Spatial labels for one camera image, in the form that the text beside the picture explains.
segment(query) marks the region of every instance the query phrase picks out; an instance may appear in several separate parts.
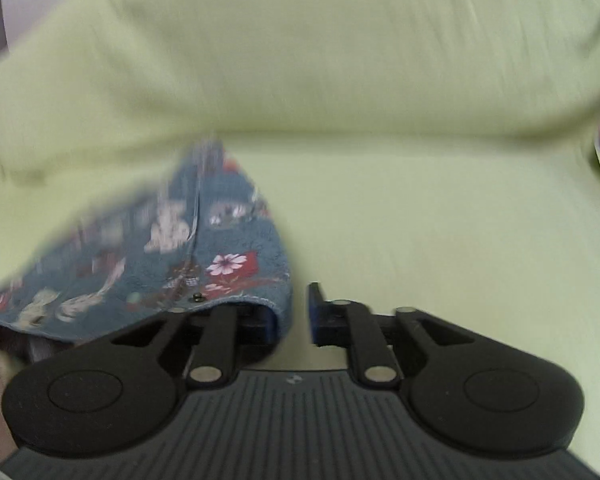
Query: blue floral fabric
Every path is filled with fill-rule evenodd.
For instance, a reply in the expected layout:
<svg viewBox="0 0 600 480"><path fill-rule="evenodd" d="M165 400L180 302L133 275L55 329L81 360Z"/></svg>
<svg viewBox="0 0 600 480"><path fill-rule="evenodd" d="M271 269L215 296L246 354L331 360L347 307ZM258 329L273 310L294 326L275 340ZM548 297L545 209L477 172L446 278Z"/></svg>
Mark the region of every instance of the blue floral fabric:
<svg viewBox="0 0 600 480"><path fill-rule="evenodd" d="M278 336L291 324L288 263L266 202L210 142L160 189L81 222L1 288L0 324L74 341L227 301L268 306Z"/></svg>

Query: ribbed surface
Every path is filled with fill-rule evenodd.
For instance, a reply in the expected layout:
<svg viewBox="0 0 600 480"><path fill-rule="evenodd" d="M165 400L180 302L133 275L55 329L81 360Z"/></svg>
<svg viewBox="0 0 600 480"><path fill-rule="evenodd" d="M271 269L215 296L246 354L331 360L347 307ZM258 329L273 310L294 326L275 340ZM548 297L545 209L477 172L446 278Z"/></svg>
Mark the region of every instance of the ribbed surface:
<svg viewBox="0 0 600 480"><path fill-rule="evenodd" d="M135 449L62 460L28 449L3 466L14 480L590 480L566 452L484 460L440 444L397 396L346 372L242 372L192 394L160 434Z"/></svg>

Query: green fabric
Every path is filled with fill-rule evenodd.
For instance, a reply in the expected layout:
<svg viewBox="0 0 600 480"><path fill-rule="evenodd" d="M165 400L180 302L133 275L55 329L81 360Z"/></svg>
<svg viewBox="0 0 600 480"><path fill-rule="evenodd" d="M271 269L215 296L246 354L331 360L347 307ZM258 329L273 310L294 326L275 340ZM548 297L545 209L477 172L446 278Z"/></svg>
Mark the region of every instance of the green fabric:
<svg viewBox="0 0 600 480"><path fill-rule="evenodd" d="M215 132L300 312L321 280L563 364L600 469L597 110L600 0L67 0L0 59L0 280ZM266 365L343 362L298 322Z"/></svg>
<svg viewBox="0 0 600 480"><path fill-rule="evenodd" d="M547 133L600 105L600 0L67 0L0 60L0 163L209 132Z"/></svg>

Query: blue cloth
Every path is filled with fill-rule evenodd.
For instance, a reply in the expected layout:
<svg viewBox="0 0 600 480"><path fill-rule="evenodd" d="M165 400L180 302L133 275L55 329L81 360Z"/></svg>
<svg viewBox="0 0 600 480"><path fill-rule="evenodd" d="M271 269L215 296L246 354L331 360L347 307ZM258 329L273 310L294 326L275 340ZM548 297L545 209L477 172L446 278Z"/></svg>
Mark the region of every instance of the blue cloth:
<svg viewBox="0 0 600 480"><path fill-rule="evenodd" d="M288 263L266 202L210 142L160 189L81 222L1 288L0 324L84 340L227 301L268 306L278 336L291 325Z"/></svg>

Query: small logo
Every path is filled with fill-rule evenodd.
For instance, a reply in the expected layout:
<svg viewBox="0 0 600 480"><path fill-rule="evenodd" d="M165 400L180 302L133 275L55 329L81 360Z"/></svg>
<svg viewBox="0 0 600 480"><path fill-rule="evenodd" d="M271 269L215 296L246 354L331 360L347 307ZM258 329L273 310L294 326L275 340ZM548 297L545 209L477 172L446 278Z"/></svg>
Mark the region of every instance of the small logo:
<svg viewBox="0 0 600 480"><path fill-rule="evenodd" d="M293 375L289 375L289 377L287 377L285 379L285 381L289 384L291 384L292 386L296 386L296 384L300 384L302 382L302 377L300 377L298 374L293 374Z"/></svg>

